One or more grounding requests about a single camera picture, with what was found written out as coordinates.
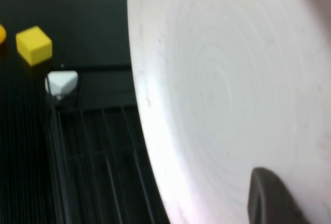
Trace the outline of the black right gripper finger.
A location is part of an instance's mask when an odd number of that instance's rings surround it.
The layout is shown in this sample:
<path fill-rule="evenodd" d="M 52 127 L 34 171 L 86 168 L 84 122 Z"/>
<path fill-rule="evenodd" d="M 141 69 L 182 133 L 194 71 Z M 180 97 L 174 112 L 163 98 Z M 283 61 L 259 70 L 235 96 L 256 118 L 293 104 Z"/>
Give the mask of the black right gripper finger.
<path fill-rule="evenodd" d="M 282 180 L 263 167 L 251 172 L 247 212 L 251 224 L 309 223 Z"/>

